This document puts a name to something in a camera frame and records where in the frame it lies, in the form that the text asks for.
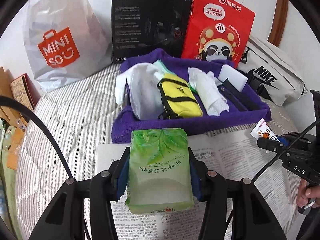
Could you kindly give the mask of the person's right hand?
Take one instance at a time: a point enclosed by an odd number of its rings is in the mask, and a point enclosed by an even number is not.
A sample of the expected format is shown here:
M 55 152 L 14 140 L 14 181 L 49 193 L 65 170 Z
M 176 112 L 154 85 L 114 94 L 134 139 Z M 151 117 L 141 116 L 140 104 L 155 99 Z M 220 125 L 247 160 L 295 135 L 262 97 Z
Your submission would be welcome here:
M 319 207 L 320 204 L 320 186 L 307 187 L 308 182 L 304 179 L 300 180 L 298 187 L 298 193 L 296 198 L 296 204 L 299 207 L 303 207 L 308 203 L 309 198 L 316 198 L 316 202 L 313 204 L 313 208 Z

